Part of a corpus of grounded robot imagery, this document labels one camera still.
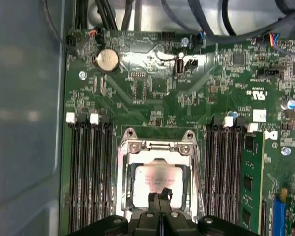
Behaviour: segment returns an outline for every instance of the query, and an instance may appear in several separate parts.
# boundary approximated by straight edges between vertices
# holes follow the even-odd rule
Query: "cable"
[[[108,19],[108,22],[110,23],[111,29],[112,30],[118,30],[116,22],[115,22],[114,15],[113,15],[113,12],[112,12],[112,9],[111,9],[108,1],[107,0],[102,0],[102,3],[103,3],[102,6],[106,11],[107,19]]]
[[[126,6],[124,11],[124,17],[121,24],[121,30],[128,30],[129,28],[131,13],[132,13],[132,4],[133,4],[133,0],[126,0]]]
[[[167,16],[174,21],[177,25],[179,25],[180,27],[182,27],[185,31],[190,32],[190,33],[198,33],[196,30],[191,29],[190,27],[188,27],[184,22],[182,22],[174,13],[173,11],[170,9],[170,7],[168,6],[166,0],[161,0],[162,2],[162,6],[163,9],[165,11],[165,13],[167,14]]]
[[[227,33],[231,36],[236,36],[228,16],[228,1],[229,0],[222,0],[222,20]]]
[[[104,10],[104,7],[103,7],[101,1],[100,0],[95,0],[95,3],[96,3],[97,8],[98,8],[98,13],[100,14],[100,17],[102,18],[103,26],[108,30],[111,29],[110,25],[108,23],[107,16],[106,16],[106,13],[105,13],[105,10]]]
[[[286,24],[288,21],[292,20],[295,17],[295,12],[291,13],[288,16],[285,16],[280,21],[272,23],[266,27],[255,30],[250,33],[245,33],[238,36],[220,36],[214,35],[210,25],[207,22],[205,14],[201,8],[199,0],[188,0],[189,6],[191,8],[192,14],[196,18],[199,25],[202,27],[203,31],[206,33],[207,38],[214,43],[228,44],[228,43],[240,43],[248,38],[257,37],[266,32],[272,31],[275,28],[281,27]]]
[[[71,46],[69,44],[67,44],[64,40],[61,39],[60,35],[58,34],[55,26],[54,26],[54,23],[51,19],[51,16],[50,16],[50,13],[49,13],[49,9],[48,9],[48,5],[47,5],[47,0],[41,0],[41,3],[43,5],[43,10],[44,10],[44,15],[45,15],[45,18],[48,22],[48,25],[49,25],[49,28],[50,30],[52,31],[55,39],[64,47],[66,48],[67,50],[69,51],[75,51],[76,49],[78,48],[81,48],[83,47],[84,44],[81,44],[81,45],[77,45],[77,46]]]

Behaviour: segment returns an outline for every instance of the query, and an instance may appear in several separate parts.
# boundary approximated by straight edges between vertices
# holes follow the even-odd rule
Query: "green circuit board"
[[[109,132],[100,130],[100,133],[111,137],[98,138],[84,128],[76,134],[72,125],[63,122],[60,235],[114,213],[117,150],[127,128],[133,128],[141,139],[156,140],[181,140],[187,130],[192,130],[201,150],[200,174],[204,179],[209,155],[207,125],[219,117],[218,125],[223,132],[224,117],[235,115],[243,120],[245,134],[241,164],[236,163],[233,170],[241,169],[237,178],[242,183],[235,190],[240,209],[234,223],[272,235],[273,199],[280,198],[282,188],[295,194],[295,109],[286,109],[286,101],[295,101],[295,56],[280,54],[257,39],[207,46],[206,42],[202,45],[198,35],[189,34],[103,31],[86,41],[88,36],[88,31],[70,33],[76,43],[86,44],[76,55],[67,56],[64,115],[83,114],[90,119],[91,114],[97,114],[99,122],[111,126]],[[280,40],[279,45],[295,52],[295,41]],[[104,72],[96,62],[104,49],[118,55],[118,68],[111,72]],[[183,60],[182,71],[177,71],[180,69],[177,60]],[[248,134],[253,125],[258,127]],[[254,136],[258,150],[247,150],[244,143],[248,136]],[[95,166],[95,159],[81,150],[95,141],[102,146],[111,143],[109,150],[99,151],[109,157],[98,162],[101,167]],[[283,148],[289,148],[291,154],[284,156]],[[247,164],[250,158],[255,169]],[[91,182],[97,173],[101,173],[97,176],[101,179],[105,172],[111,173],[109,179],[103,180],[109,207],[94,213]],[[243,180],[245,175],[256,181],[249,185]],[[253,194],[247,195],[244,189],[247,184],[254,189]],[[80,207],[75,216],[71,213],[73,205]],[[286,220],[286,227],[291,224]]]

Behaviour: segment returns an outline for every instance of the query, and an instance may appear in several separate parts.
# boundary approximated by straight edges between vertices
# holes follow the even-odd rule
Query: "ram slot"
[[[223,199],[220,203],[220,215],[218,217],[228,220],[228,214],[229,214],[229,206],[231,203],[231,198],[229,194],[229,188],[228,184],[230,184],[230,156],[232,153],[233,149],[233,128],[226,128],[224,129],[223,133],[223,151],[221,152],[221,178],[220,182],[222,184],[222,189],[221,189],[221,196],[223,196]]]
[[[71,172],[70,172],[70,210],[69,210],[69,232],[77,230],[77,203],[78,203],[78,168],[79,168],[79,126],[72,126],[71,139]]]
[[[102,130],[98,125],[93,126],[92,135],[92,214],[91,222],[100,219],[101,209],[101,144],[102,144]]]
[[[80,227],[88,225],[88,195],[89,195],[89,149],[90,149],[90,126],[84,124],[81,129],[83,139],[81,140],[81,213]]]
[[[111,206],[111,165],[112,165],[112,128],[111,126],[103,125],[103,218],[110,215]]]

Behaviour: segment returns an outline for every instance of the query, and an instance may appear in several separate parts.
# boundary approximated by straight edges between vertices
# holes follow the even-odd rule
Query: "mounting screw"
[[[139,143],[131,143],[130,144],[130,152],[131,153],[136,153],[140,150],[140,145]]]
[[[116,220],[114,220],[113,221],[115,224],[119,224],[119,223],[121,223],[121,220],[120,219],[116,219]]]
[[[190,151],[190,147],[187,146],[187,145],[184,145],[184,146],[182,146],[182,147],[180,148],[180,151],[181,151],[182,154],[188,154],[189,151]]]
[[[207,224],[212,224],[213,223],[213,220],[211,218],[205,218],[205,222]]]
[[[178,213],[177,213],[177,212],[172,212],[172,213],[171,213],[171,217],[173,217],[173,218],[177,218],[177,217],[178,217]]]
[[[79,72],[79,78],[80,80],[85,80],[87,78],[87,73],[85,71],[80,71]]]

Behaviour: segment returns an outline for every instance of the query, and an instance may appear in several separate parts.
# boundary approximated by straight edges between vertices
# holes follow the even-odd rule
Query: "white sticker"
[[[278,132],[277,131],[265,131],[265,139],[277,140]]]
[[[254,109],[252,120],[253,122],[266,122],[266,110]]]

